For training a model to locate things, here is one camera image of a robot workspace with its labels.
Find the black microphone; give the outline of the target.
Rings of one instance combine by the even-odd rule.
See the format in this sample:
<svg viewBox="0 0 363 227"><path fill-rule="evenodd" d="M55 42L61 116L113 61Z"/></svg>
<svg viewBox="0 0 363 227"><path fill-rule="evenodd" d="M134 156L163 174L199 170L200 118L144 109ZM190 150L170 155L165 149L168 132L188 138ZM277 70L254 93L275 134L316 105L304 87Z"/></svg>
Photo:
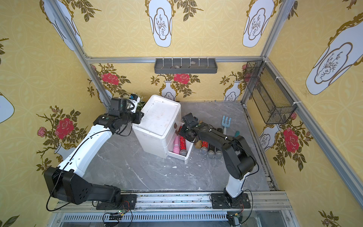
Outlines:
<svg viewBox="0 0 363 227"><path fill-rule="evenodd" d="M217 128L217 131L220 132L220 133L223 133L223 129L222 128ZM222 153L221 150L216 149L216 151L215 151L215 158L216 159L222 159L223 158L223 153Z"/></svg>
<svg viewBox="0 0 363 227"><path fill-rule="evenodd" d="M209 143L207 157L209 159L214 159L215 156L216 156L216 148L215 148L215 146L213 146L212 144Z"/></svg>

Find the red glitter microphone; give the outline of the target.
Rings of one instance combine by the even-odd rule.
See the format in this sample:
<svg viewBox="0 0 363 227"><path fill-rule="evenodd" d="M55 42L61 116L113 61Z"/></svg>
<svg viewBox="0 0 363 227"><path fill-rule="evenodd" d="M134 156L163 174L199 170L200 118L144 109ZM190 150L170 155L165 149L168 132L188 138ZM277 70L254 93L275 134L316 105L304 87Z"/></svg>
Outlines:
<svg viewBox="0 0 363 227"><path fill-rule="evenodd" d="M182 155L182 156L187 156L187 154L188 154L188 151L187 151L187 149L186 149L186 139L183 137L183 136L181 136L181 135L179 135L179 139L180 139L180 142L179 142L179 144L180 144L180 155Z"/></svg>
<svg viewBox="0 0 363 227"><path fill-rule="evenodd" d="M207 155L208 151L209 151L209 143L206 141L202 142L201 148L200 148L200 153L202 155Z"/></svg>

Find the pink microphone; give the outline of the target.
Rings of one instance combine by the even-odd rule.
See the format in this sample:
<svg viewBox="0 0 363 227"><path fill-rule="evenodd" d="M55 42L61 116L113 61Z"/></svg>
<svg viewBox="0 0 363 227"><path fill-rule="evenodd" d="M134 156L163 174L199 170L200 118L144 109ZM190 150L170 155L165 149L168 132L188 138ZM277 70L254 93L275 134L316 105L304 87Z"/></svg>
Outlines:
<svg viewBox="0 0 363 227"><path fill-rule="evenodd" d="M174 139L174 142L173 142L173 153L175 154L180 154L180 139L179 139L179 135L176 135L175 139Z"/></svg>

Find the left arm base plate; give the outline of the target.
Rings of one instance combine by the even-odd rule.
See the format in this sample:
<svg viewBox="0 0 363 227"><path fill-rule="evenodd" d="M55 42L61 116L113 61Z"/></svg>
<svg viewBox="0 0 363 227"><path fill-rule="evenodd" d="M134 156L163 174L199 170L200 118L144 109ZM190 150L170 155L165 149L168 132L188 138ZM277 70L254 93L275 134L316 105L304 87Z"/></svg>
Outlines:
<svg viewBox="0 0 363 227"><path fill-rule="evenodd" d="M116 196L115 201L113 202L105 202L99 201L96 209L97 210L134 210L137 202L136 194L120 194Z"/></svg>

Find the white bottom drawer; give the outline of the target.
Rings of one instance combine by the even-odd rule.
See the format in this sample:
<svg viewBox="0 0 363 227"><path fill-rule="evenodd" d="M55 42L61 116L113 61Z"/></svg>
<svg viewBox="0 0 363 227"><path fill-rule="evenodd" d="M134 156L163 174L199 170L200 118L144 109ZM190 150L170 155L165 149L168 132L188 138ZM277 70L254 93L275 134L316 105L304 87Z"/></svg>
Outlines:
<svg viewBox="0 0 363 227"><path fill-rule="evenodd" d="M176 134L171 145L172 146L168 150L167 156L182 160L185 165L188 164L194 146L193 143Z"/></svg>

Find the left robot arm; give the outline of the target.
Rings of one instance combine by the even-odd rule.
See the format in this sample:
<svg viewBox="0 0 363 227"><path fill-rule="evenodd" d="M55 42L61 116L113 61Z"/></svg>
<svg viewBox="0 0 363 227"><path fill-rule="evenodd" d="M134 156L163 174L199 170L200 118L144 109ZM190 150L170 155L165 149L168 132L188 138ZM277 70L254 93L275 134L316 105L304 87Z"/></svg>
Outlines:
<svg viewBox="0 0 363 227"><path fill-rule="evenodd" d="M44 173L50 197L73 203L99 201L108 209L121 206L122 196L118 187L92 184L83 178L90 162L112 135L121 135L126 127L141 122L144 113L137 111L140 97L112 98L107 113L97 117L87 136L57 167Z"/></svg>

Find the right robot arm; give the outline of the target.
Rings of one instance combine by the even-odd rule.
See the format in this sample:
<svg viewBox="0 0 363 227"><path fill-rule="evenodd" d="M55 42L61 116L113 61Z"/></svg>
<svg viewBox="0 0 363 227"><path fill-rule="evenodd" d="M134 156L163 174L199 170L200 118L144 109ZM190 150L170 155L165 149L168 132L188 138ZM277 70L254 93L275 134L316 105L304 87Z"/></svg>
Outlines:
<svg viewBox="0 0 363 227"><path fill-rule="evenodd" d="M225 193L230 199L242 194L245 180L253 174L258 164L246 139L242 136L232 137L218 132L207 123L200 123L191 113L182 117L183 126L179 135L189 142L201 140L213 145L223 154L226 169L229 173Z"/></svg>

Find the grey wall shelf tray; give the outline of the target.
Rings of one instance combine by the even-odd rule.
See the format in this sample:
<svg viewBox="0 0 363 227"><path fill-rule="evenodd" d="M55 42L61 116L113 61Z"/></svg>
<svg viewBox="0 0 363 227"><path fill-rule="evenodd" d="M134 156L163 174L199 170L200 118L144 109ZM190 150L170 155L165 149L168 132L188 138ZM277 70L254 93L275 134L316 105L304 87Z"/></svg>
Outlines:
<svg viewBox="0 0 363 227"><path fill-rule="evenodd" d="M209 57L157 58L154 64L156 74L216 74L218 65Z"/></svg>

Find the light blue garden fork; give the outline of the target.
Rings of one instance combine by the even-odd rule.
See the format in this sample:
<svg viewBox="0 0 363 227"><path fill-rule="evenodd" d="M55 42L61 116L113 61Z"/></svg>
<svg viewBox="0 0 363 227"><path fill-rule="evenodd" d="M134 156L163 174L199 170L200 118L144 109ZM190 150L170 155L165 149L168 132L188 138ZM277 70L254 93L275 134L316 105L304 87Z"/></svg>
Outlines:
<svg viewBox="0 0 363 227"><path fill-rule="evenodd" d="M226 134L227 133L227 129L230 127L231 125L231 118L228 117L228 116L223 116L222 118L222 122L221 122L221 125L223 126L223 134Z"/></svg>

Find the small green potted plant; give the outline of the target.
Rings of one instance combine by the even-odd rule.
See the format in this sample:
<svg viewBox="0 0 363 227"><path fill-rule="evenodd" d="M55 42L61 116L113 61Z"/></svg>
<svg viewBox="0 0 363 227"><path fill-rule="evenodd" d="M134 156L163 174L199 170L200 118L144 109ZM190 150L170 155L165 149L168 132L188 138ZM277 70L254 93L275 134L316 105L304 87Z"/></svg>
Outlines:
<svg viewBox="0 0 363 227"><path fill-rule="evenodd" d="M140 96L139 94L135 94L134 95L134 100L137 101L137 111L141 111L142 108L144 107L144 105L146 104L146 102L143 100L143 97Z"/></svg>

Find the white three-drawer cabinet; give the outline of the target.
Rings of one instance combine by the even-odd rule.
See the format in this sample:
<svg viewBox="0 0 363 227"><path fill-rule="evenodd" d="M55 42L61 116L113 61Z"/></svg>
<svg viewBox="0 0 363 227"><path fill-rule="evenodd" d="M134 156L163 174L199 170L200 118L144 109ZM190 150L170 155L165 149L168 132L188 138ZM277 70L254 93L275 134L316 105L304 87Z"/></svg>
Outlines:
<svg viewBox="0 0 363 227"><path fill-rule="evenodd" d="M152 95L142 112L141 122L133 124L133 132L142 149L146 153L167 158L173 150L176 131L181 125L181 104Z"/></svg>

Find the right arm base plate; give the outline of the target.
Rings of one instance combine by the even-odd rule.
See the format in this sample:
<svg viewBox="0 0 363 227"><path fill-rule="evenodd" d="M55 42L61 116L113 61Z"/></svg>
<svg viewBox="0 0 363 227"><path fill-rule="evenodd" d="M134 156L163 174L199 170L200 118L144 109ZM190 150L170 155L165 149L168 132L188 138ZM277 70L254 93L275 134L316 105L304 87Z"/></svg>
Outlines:
<svg viewBox="0 0 363 227"><path fill-rule="evenodd" d="M230 197L229 194L211 194L209 199L213 209L250 209L251 200L246 193L238 195L236 198Z"/></svg>

